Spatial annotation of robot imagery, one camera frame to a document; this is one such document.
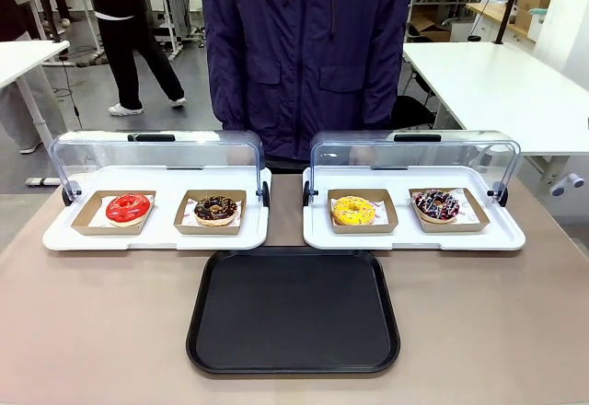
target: chocolate glazed donut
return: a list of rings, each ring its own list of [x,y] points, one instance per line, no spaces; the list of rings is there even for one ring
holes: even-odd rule
[[[225,226],[237,214],[237,204],[225,196],[211,196],[196,203],[194,214],[206,226]]]

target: black serving tray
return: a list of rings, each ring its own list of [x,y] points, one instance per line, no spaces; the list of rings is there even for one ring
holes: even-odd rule
[[[202,275],[186,350],[211,374],[376,373],[400,339],[367,251],[219,251]]]

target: white sneaker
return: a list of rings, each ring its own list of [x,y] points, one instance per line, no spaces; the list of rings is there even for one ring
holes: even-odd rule
[[[173,109],[183,108],[186,103],[188,103],[188,101],[184,97],[182,97],[180,99],[171,99],[169,101],[169,105]]]
[[[126,117],[127,115],[137,115],[139,113],[144,113],[143,108],[141,109],[127,109],[121,106],[121,103],[117,103],[111,108],[109,108],[109,114],[113,117]]]
[[[21,155],[30,155],[33,152],[35,152],[37,150],[37,147],[39,147],[42,144],[43,144],[43,141],[39,140],[36,144],[32,145],[31,147],[28,147],[26,149],[20,149],[19,153]]]

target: black pants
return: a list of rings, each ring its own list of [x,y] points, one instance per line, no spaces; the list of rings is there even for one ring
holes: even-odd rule
[[[151,72],[169,99],[184,97],[184,90],[174,74],[166,55],[159,49],[156,38],[144,17],[128,20],[98,20],[104,52],[119,88],[119,100],[127,109],[143,107],[139,100],[139,79],[133,59],[136,49],[147,61]]]
[[[67,3],[65,3],[65,0],[55,0],[55,4],[57,5],[57,12],[59,12],[59,17],[67,18],[68,20],[72,18],[70,16],[70,10],[67,7]]]

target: white serving tray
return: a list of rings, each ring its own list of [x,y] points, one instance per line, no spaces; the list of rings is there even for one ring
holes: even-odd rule
[[[310,169],[303,173],[303,186]],[[468,188],[491,220],[475,233],[424,233],[410,205],[409,189],[425,187]],[[303,208],[305,241],[317,249],[444,249],[518,250],[525,235],[507,209],[487,196],[489,186],[472,168],[409,167],[406,170],[358,168],[315,168],[319,195]],[[329,189],[387,189],[395,204],[398,226],[389,234],[336,235],[331,228],[327,194]]]
[[[271,185],[271,172],[261,171],[261,180]],[[182,235],[174,227],[174,217],[189,189],[239,189],[247,192],[247,210],[237,235]],[[256,172],[252,167],[167,169],[111,166],[93,173],[84,183],[83,195],[65,207],[43,235],[43,245],[51,250],[124,249],[254,249],[266,239],[269,208],[256,195]],[[84,236],[72,222],[95,191],[156,191],[156,206],[138,236]]]

